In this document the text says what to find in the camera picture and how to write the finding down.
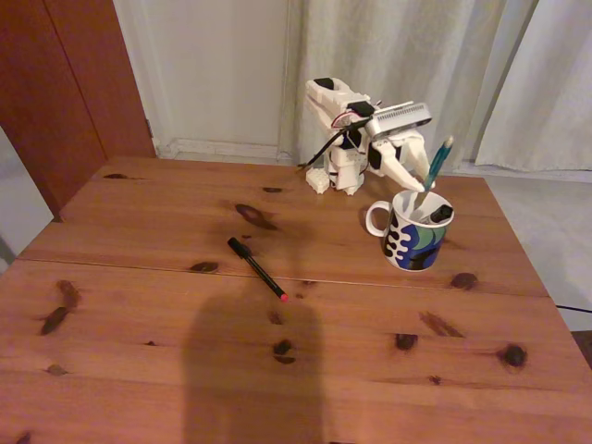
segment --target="pen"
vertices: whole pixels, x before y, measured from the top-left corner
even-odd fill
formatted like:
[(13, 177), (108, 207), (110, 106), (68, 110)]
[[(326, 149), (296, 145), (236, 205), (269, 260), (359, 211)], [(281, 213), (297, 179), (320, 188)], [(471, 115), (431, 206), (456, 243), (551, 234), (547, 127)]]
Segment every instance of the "pen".
[(425, 176), (424, 192), (420, 192), (419, 194), (417, 194), (417, 197), (415, 198), (415, 202), (413, 204), (413, 208), (418, 208), (426, 199), (426, 196), (429, 193), (430, 188), (432, 188), (432, 183), (434, 183), (436, 176), (442, 168), (442, 164), (448, 157), (448, 154), (450, 154), (450, 150), (452, 149), (453, 143), (454, 138), (450, 136), (446, 141), (444, 141), (444, 143), (442, 143), (442, 146), (440, 146), (438, 152), (434, 156), (434, 160), (432, 160), (432, 165), (430, 165), (429, 167), (429, 172), (427, 173), (427, 176)]
[(255, 270), (255, 273), (259, 275), (259, 278), (267, 284), (267, 287), (276, 293), (276, 296), (278, 296), (281, 301), (285, 302), (288, 300), (288, 295), (281, 289), (274, 279), (272, 279), (266, 271), (255, 262), (251, 254), (246, 248), (244, 248), (244, 245), (242, 245), (236, 238), (230, 238), (228, 239), (228, 246), (239, 256), (239, 258), (244, 259), (249, 263), (253, 270)]

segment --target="blue pen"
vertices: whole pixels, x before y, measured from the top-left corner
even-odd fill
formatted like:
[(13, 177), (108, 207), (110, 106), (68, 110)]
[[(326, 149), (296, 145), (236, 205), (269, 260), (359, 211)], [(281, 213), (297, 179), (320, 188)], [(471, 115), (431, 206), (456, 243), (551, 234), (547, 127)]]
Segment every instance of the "blue pen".
[(430, 188), (432, 188), (432, 183), (434, 183), (434, 180), (436, 180), (436, 176), (442, 168), (442, 164), (446, 160), (446, 157), (448, 157), (448, 154), (450, 154), (453, 142), (454, 138), (450, 136), (444, 143), (442, 143), (442, 146), (440, 146), (440, 149), (434, 156), (434, 160), (432, 160), (432, 165), (429, 168), (429, 172), (427, 173), (427, 176), (425, 176), (424, 192), (420, 192), (417, 194), (415, 202), (413, 202), (413, 210), (419, 208), (426, 199), (426, 196), (429, 193)]
[(448, 154), (450, 154), (450, 150), (452, 149), (453, 143), (454, 138), (450, 136), (444, 143), (442, 143), (442, 146), (440, 146), (440, 149), (434, 156), (434, 160), (432, 160), (432, 165), (430, 166), (429, 172), (427, 173), (427, 176), (424, 180), (425, 191), (429, 191), (429, 189), (432, 188), (432, 183), (434, 183), (434, 180), (436, 180), (436, 176), (440, 172), (442, 164), (448, 157)]

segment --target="baseboard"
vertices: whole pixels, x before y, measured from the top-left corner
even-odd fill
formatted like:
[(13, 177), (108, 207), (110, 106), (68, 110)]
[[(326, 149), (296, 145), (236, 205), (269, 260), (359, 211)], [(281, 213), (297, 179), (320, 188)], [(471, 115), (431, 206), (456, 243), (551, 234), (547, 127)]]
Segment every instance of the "baseboard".
[(168, 145), (169, 153), (197, 153), (218, 155), (239, 155), (242, 157), (278, 158), (278, 147), (256, 143), (196, 141), (193, 139), (174, 139)]
[(523, 171), (514, 171), (512, 169), (499, 166), (477, 166), (474, 162), (463, 161), (458, 168), (452, 171), (442, 171), (444, 174), (452, 176), (498, 176), (503, 178), (522, 178), (522, 179), (545, 179), (561, 180), (565, 182), (584, 182), (592, 183), (592, 171), (538, 171), (526, 173)]

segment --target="mug handle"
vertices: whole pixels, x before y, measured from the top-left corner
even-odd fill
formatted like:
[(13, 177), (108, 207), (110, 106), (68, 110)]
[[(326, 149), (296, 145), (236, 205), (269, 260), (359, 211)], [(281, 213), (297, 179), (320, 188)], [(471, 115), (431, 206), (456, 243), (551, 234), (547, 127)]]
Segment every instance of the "mug handle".
[(386, 227), (385, 229), (378, 229), (372, 223), (372, 212), (378, 208), (390, 212), (390, 203), (385, 201), (378, 201), (374, 202), (372, 206), (368, 208), (368, 212), (366, 213), (366, 229), (373, 236), (378, 236), (379, 238), (381, 238), (387, 234), (389, 227)]

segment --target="mug pattern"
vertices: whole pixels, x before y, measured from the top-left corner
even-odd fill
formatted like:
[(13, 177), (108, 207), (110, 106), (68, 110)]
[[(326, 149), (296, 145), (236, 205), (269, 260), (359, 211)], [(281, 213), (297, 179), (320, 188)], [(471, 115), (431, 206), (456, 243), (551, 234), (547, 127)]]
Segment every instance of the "mug pattern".
[(401, 268), (425, 270), (436, 261), (446, 229), (417, 227), (398, 220), (395, 212), (390, 211), (382, 251), (387, 258), (394, 256)]

